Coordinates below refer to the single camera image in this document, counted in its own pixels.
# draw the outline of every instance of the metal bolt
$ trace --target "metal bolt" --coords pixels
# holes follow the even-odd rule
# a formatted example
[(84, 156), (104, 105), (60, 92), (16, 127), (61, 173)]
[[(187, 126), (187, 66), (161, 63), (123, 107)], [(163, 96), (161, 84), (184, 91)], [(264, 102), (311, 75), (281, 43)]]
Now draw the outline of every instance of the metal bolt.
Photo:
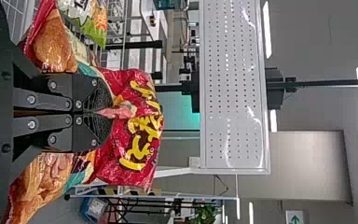
[(28, 122), (28, 128), (30, 128), (31, 130), (33, 130), (34, 127), (36, 127), (36, 123), (35, 123), (33, 120), (29, 121), (29, 122)]
[(3, 72), (1, 75), (2, 75), (2, 78), (4, 80), (10, 80), (11, 79), (11, 74), (9, 72)]
[(54, 135), (52, 135), (49, 140), (50, 140), (50, 143), (51, 143), (51, 144), (54, 144), (54, 143), (56, 143), (56, 141), (57, 141), (57, 137), (54, 136)]
[(81, 101), (76, 101), (76, 107), (77, 107), (78, 109), (80, 109), (81, 106), (82, 106)]
[(30, 103), (31, 105), (33, 105), (34, 102), (36, 101), (36, 98), (34, 98), (33, 95), (29, 95), (29, 96), (27, 97), (27, 101), (28, 101), (28, 103)]
[(65, 123), (66, 123), (66, 124), (70, 124), (71, 121), (72, 121), (72, 120), (71, 120), (71, 118), (69, 118), (69, 117), (65, 119)]
[(57, 83), (55, 81), (50, 82), (50, 87), (55, 90), (57, 89)]
[(3, 153), (8, 153), (8, 152), (10, 152), (10, 151), (11, 151), (11, 146), (10, 146), (10, 144), (4, 144), (4, 145), (2, 145), (1, 150), (2, 150)]
[(77, 118), (77, 119), (76, 119), (76, 124), (77, 124), (77, 125), (80, 125), (82, 122), (83, 122), (83, 119), (82, 119), (82, 118)]

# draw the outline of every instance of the white pegboard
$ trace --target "white pegboard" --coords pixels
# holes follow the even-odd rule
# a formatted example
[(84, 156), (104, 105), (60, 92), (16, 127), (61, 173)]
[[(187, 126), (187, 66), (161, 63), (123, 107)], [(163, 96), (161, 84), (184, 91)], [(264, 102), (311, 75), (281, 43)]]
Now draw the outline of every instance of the white pegboard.
[(200, 30), (201, 168), (269, 173), (259, 1), (200, 1)]

